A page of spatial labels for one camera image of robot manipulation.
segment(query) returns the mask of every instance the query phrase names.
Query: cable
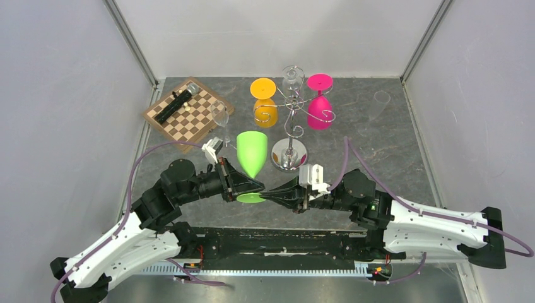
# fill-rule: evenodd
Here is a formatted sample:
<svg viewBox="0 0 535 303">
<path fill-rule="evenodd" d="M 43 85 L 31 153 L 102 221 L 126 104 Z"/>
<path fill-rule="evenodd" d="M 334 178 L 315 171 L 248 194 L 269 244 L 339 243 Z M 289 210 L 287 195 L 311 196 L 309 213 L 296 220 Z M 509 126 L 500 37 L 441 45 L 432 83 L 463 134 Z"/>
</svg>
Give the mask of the cable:
<svg viewBox="0 0 535 303">
<path fill-rule="evenodd" d="M 379 180 L 379 178 L 374 174 L 374 172 L 366 164 L 366 162 L 364 161 L 362 156 L 356 151 L 355 147 L 353 147 L 353 145 L 351 144 L 350 141 L 348 142 L 348 144 L 349 144 L 349 147 L 351 148 L 351 150 L 353 151 L 353 153 L 355 154 L 355 156 L 357 157 L 358 161 L 362 164 L 362 166 L 368 172 L 368 174 L 370 174 L 370 177 L 372 177 L 372 179 L 377 182 L 377 184 L 379 184 L 388 194 L 390 194 L 392 196 L 392 198 L 394 198 L 399 204 L 405 206 L 405 208 L 407 208 L 408 210 L 411 210 L 411 211 L 414 211 L 414 212 L 417 212 L 417 213 L 420 212 L 419 209 L 417 209 L 415 207 L 412 207 L 411 205 L 405 203 L 402 199 L 399 199 L 399 197 L 393 191 L 391 191 L 388 188 L 388 186 L 386 186 L 386 184 L 384 184 L 383 182 L 381 182 L 381 180 Z M 473 221 L 470 221 L 470 220 L 467 220 L 467 219 L 456 218 L 456 217 L 452 217 L 452 216 L 448 216 L 448 215 L 441 215 L 439 213 L 432 213 L 432 212 L 429 212 L 429 211 L 423 211 L 422 215 L 428 215 L 428 216 L 434 217 L 434 218 L 445 219 L 445 220 L 450 220 L 450 221 L 455 221 L 455 222 L 461 222 L 461 223 L 465 223 L 465 224 L 468 224 L 468 225 L 473 225 L 473 223 L 474 223 Z M 504 232 L 504 231 L 502 231 L 500 229 L 497 229 L 495 227 L 492 227 L 490 225 L 483 224 L 483 223 L 477 223 L 476 226 L 483 227 L 484 229 L 488 229 L 488 230 L 490 230 L 492 232 L 500 234 L 500 235 L 502 235 L 502 236 L 504 236 L 504 237 L 516 242 L 518 245 L 522 246 L 527 251 L 527 253 L 526 253 L 526 252 L 515 251 L 513 249 L 506 248 L 505 251 L 508 252 L 508 253 L 517 254 L 519 256 L 523 256 L 523 257 L 527 257 L 527 258 L 531 258 L 531 257 L 533 257 L 535 255 L 535 253 L 533 252 L 533 249 L 531 247 L 529 247 L 529 245 L 527 245 L 525 242 L 521 241 L 520 239 L 514 237 L 513 235 L 510 235 L 510 234 L 508 234 L 508 233 L 506 233 L 506 232 Z"/>
<path fill-rule="evenodd" d="M 184 267 L 182 267 L 180 264 L 178 264 L 175 260 L 171 259 L 171 258 L 168 258 L 168 259 L 165 259 L 166 261 L 169 261 L 171 263 L 173 263 L 176 267 L 178 267 L 182 272 L 184 272 L 192 281 L 191 283 L 196 283 L 196 284 L 203 284 L 203 285 L 207 285 L 207 286 L 227 286 L 224 282 L 218 282 L 218 281 L 202 281 L 200 279 L 198 279 L 196 276 L 192 275 L 189 273 L 189 271 L 187 271 L 187 269 L 185 269 Z"/>
<path fill-rule="evenodd" d="M 127 189 L 126 189 L 126 198 L 127 198 L 126 210 L 125 210 L 124 216 L 122 218 L 121 224 L 119 224 L 119 227 L 115 230 L 115 232 L 111 235 L 111 237 L 105 239 L 102 243 L 100 243 L 92 251 L 88 252 L 85 256 L 83 256 L 83 258 L 81 258 L 80 261 L 75 263 L 74 266 L 69 271 L 67 271 L 65 273 L 65 275 L 63 275 L 57 281 L 56 285 L 54 286 L 54 289 L 52 290 L 52 294 L 50 295 L 50 303 L 56 303 L 56 293 L 59 290 L 59 287 L 61 286 L 63 281 L 65 281 L 65 279 L 67 279 L 67 277 L 74 272 L 73 269 L 80 268 L 80 266 L 85 261 L 87 261 L 87 259 L 89 259 L 97 251 L 101 250 L 104 246 L 106 246 L 106 244 L 111 242 L 111 240 L 117 238 L 117 235 L 122 230 L 122 228 L 125 226 L 126 220 L 128 220 L 128 217 L 130 216 L 130 210 L 132 208 L 132 180 L 134 179 L 134 173 L 136 171 L 136 168 L 138 167 L 139 163 L 141 163 L 141 160 L 145 156 L 147 156 L 149 153 L 151 153 L 152 151 L 156 150 L 157 148 L 160 148 L 162 146 L 169 145 L 169 144 L 191 145 L 191 146 L 195 146 L 195 147 L 198 147 L 198 148 L 202 148 L 203 147 L 200 144 L 195 144 L 195 143 L 190 143 L 190 142 L 185 142 L 185 141 L 171 141 L 171 142 L 165 142 L 165 143 L 153 146 L 153 147 L 149 148 L 148 150 L 146 150 L 143 154 L 141 154 L 141 156 L 139 156 L 139 158 L 134 162 L 134 165 L 132 166 L 132 170 L 130 171 L 130 176 L 128 177 L 128 183 L 127 183 Z"/>
<path fill-rule="evenodd" d="M 344 178 L 344 174 L 346 173 L 346 168 L 348 166 L 348 157 L 349 157 L 350 151 L 349 151 L 349 141 L 348 137 L 344 137 L 344 164 L 342 164 L 342 169 L 340 170 L 340 175 L 338 176 L 338 179 L 329 187 L 327 188 L 328 191 L 332 191 L 333 189 L 340 184 L 342 179 Z"/>
<path fill-rule="evenodd" d="M 420 262 L 420 265 L 418 265 L 418 268 L 413 271 L 410 275 L 406 275 L 402 278 L 399 278 L 399 279 L 395 279 L 395 280 L 391 280 L 391 281 L 373 281 L 373 284 L 382 284 L 382 285 L 388 285 L 388 284 L 393 284 L 393 283 L 397 283 L 397 282 L 402 282 L 402 281 L 405 281 L 405 280 L 408 280 L 414 276 L 416 276 L 417 274 L 420 273 L 423 265 L 425 264 L 425 260 L 427 258 L 427 252 L 424 252 L 422 255 L 421 255 L 421 262 Z"/>
</svg>

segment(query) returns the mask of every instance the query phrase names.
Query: robotic arm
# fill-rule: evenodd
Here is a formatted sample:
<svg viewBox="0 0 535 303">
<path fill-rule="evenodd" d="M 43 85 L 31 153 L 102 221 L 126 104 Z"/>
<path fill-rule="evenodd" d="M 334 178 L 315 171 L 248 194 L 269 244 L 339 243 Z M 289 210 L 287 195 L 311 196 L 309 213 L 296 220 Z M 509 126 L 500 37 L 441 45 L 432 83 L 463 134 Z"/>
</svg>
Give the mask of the robotic arm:
<svg viewBox="0 0 535 303">
<path fill-rule="evenodd" d="M 172 162 L 155 185 L 133 203 L 126 224 L 116 236 L 113 236 L 117 228 L 114 226 L 78 255 L 56 258 L 51 262 L 50 267 L 57 279 L 73 270 L 61 289 L 65 303 L 99 302 L 127 277 L 166 258 L 194 258 L 194 263 L 200 262 L 199 258 L 195 258 L 201 241 L 196 230 L 188 223 L 173 221 L 182 214 L 180 206 L 218 194 L 224 201 L 231 202 L 241 194 L 261 193 L 262 198 L 295 213 L 311 208 L 350 212 L 350 220 L 368 230 L 365 238 L 344 236 L 343 243 L 347 241 L 358 246 L 353 254 L 340 247 L 339 240 L 333 241 L 337 244 L 330 244 L 329 249 L 331 252 L 343 251 L 342 255 L 351 261 L 370 261 L 386 254 L 403 259 L 407 254 L 426 251 L 444 256 L 467 256 L 471 263 L 487 268 L 505 268 L 503 237 L 477 227 L 477 223 L 482 223 L 501 230 L 501 212 L 496 208 L 461 213 L 403 200 L 420 210 L 415 212 L 389 194 L 376 190 L 375 183 L 358 169 L 346 173 L 342 181 L 329 190 L 330 185 L 323 182 L 323 168 L 310 164 L 303 165 L 299 176 L 290 182 L 264 191 L 263 183 L 238 172 L 227 159 L 216 157 L 221 144 L 221 140 L 216 138 L 203 146 L 209 162 L 206 172 L 197 174 L 194 164 L 186 159 Z M 423 216 L 424 211 L 469 219 L 474 224 L 470 226 Z M 218 233 L 224 234 L 225 229 L 221 230 Z M 110 236 L 112 240 L 104 243 Z M 247 241 L 246 237 L 238 239 L 242 241 L 240 244 Z M 287 241 L 288 237 L 282 235 L 281 239 Z M 277 237 L 263 241 L 277 241 Z M 82 266 L 74 267 L 84 255 L 100 246 Z"/>
</svg>

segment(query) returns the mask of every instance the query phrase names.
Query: wine glass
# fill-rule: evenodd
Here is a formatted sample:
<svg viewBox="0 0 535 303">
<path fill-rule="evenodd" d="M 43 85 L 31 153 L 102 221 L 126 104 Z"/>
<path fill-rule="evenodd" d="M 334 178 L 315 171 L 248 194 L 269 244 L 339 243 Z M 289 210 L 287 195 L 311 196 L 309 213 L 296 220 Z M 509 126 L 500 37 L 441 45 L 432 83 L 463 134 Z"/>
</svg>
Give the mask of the wine glass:
<svg viewBox="0 0 535 303">
<path fill-rule="evenodd" d="M 367 137 L 378 133 L 376 129 L 370 129 L 370 123 L 381 115 L 390 99 L 390 95 L 383 90 L 374 93 L 372 103 L 366 111 L 368 116 L 366 124 L 358 129 L 361 136 Z"/>
<path fill-rule="evenodd" d="M 212 113 L 214 122 L 225 129 L 225 139 L 223 142 L 225 142 L 225 147 L 228 147 L 230 137 L 228 135 L 228 128 L 226 127 L 228 124 L 228 110 L 225 103 L 220 100 L 215 100 L 215 102 L 210 105 L 210 112 Z"/>
</svg>

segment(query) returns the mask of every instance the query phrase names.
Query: gray table surface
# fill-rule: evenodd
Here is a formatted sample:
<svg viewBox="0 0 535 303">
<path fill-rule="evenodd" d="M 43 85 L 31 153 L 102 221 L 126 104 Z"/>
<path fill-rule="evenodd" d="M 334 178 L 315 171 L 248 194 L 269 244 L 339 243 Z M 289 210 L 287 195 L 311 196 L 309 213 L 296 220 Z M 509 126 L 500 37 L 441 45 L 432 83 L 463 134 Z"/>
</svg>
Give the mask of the gray table surface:
<svg viewBox="0 0 535 303">
<path fill-rule="evenodd" d="M 185 78 L 167 78 L 163 93 L 175 88 Z M 236 136 L 243 131 L 262 131 L 267 134 L 268 146 L 271 147 L 286 137 L 284 121 L 288 110 L 279 110 L 279 119 L 275 126 L 263 129 L 256 125 L 252 117 L 253 104 L 256 101 L 249 92 L 250 84 L 255 78 L 199 78 L 199 81 L 226 98 L 235 107 L 230 116 L 228 131 L 235 144 Z M 366 120 L 366 110 L 373 100 L 375 92 L 383 90 L 392 97 L 383 113 L 372 121 L 368 127 L 377 132 L 376 136 L 363 137 L 358 133 Z M 328 95 L 336 120 L 329 129 L 314 131 L 307 126 L 306 114 L 298 113 L 296 122 L 305 129 L 300 140 L 309 150 L 309 163 L 324 167 L 324 178 L 333 181 L 339 175 L 343 164 L 344 136 L 348 136 L 356 148 L 359 148 L 365 160 L 375 173 L 391 187 L 394 192 L 411 201 L 434 205 L 433 195 L 418 149 L 416 135 L 409 115 L 403 89 L 398 79 L 357 79 L 336 78 L 334 89 Z M 275 95 L 273 100 L 281 104 L 282 98 Z M 224 136 L 222 128 L 216 128 L 205 140 L 213 136 Z M 167 140 L 155 130 L 151 130 L 147 148 Z M 238 170 L 241 169 L 233 148 L 223 149 L 220 155 L 229 159 Z M 200 150 L 190 151 L 184 156 L 174 146 L 164 146 L 146 157 L 140 165 L 134 182 L 133 199 L 150 188 L 160 177 L 160 173 L 176 159 L 187 158 L 195 165 L 197 171 L 205 170 L 208 164 Z M 356 157 L 350 154 L 348 169 L 361 168 Z M 256 179 L 271 189 L 294 178 L 297 173 L 280 172 L 266 161 L 264 168 Z M 181 221 L 192 226 L 205 227 L 266 227 L 266 228 L 301 228 L 301 229 L 358 229 L 349 220 L 350 213 L 343 211 L 310 210 L 296 215 L 275 203 L 266 201 L 256 205 L 238 202 L 226 203 L 220 196 L 181 206 Z"/>
<path fill-rule="evenodd" d="M 163 93 L 169 92 L 184 78 L 167 78 Z M 250 96 L 249 86 L 254 78 L 199 78 L 235 106 L 235 113 L 229 122 L 229 132 L 235 137 L 242 131 L 258 130 L 267 134 L 269 146 L 285 137 L 283 123 L 285 112 L 279 111 L 278 123 L 269 129 L 261 129 L 254 123 L 252 107 L 255 102 Z M 363 137 L 358 133 L 366 118 L 373 94 L 384 90 L 392 97 L 383 113 L 369 127 L 377 131 L 374 137 Z M 309 163 L 318 163 L 325 168 L 327 181 L 335 180 L 343 162 L 343 137 L 351 138 L 360 149 L 365 160 L 376 174 L 398 195 L 426 205 L 434 205 L 432 192 L 423 161 L 416 142 L 413 125 L 398 79 L 354 79 L 337 78 L 334 90 L 329 94 L 337 119 L 325 131 L 313 131 L 306 126 L 305 114 L 298 115 L 298 123 L 305 128 L 302 141 L 309 149 Z M 223 137 L 223 130 L 216 128 L 212 136 Z M 148 138 L 147 148 L 165 142 L 156 131 Z M 237 168 L 240 166 L 234 149 L 223 150 Z M 160 172 L 169 163 L 184 155 L 173 146 L 164 146 L 143 160 L 134 183 L 134 200 L 151 187 Z M 193 161 L 197 171 L 206 168 L 204 155 L 196 150 L 186 156 Z M 348 170 L 360 168 L 357 159 L 350 155 Z M 277 171 L 266 162 L 257 179 L 266 188 L 276 187 L 289 181 L 295 174 Z M 220 197 L 212 197 L 184 205 L 180 220 L 191 225 L 206 227 L 266 227 L 302 229 L 358 229 L 348 219 L 349 213 L 341 211 L 310 210 L 296 215 L 290 210 L 272 202 L 246 205 L 238 202 L 226 203 Z M 416 264 L 394 264 L 393 278 L 411 273 Z M 230 287 L 206 287 L 204 285 L 182 285 L 162 276 L 132 276 L 110 292 L 108 303 L 116 302 L 465 302 L 461 280 L 455 264 L 427 264 L 421 275 L 405 282 L 373 287 L 361 278 L 255 278 L 255 277 L 211 277 L 226 282 Z"/>
</svg>

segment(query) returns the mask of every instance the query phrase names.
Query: chessboard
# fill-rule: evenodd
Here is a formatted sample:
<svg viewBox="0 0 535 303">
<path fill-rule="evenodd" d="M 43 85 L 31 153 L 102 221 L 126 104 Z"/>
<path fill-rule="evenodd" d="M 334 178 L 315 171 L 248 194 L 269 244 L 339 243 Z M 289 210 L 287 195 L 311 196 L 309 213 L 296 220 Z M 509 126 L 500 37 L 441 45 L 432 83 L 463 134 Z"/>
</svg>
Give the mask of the chessboard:
<svg viewBox="0 0 535 303">
<path fill-rule="evenodd" d="M 160 123 L 156 122 L 155 116 L 174 100 L 172 93 L 176 92 L 179 94 L 190 83 L 195 83 L 199 86 L 198 94 L 187 102 L 187 106 L 182 106 L 163 124 L 160 125 Z M 234 113 L 234 106 L 228 103 L 223 97 L 203 85 L 199 80 L 188 78 L 146 109 L 143 112 L 143 117 L 169 140 L 198 143 L 217 126 L 210 113 L 210 106 L 215 100 L 222 101 L 226 105 L 229 114 Z M 191 145 L 180 144 L 176 144 L 175 146 L 183 153 L 189 152 L 193 147 Z"/>
</svg>

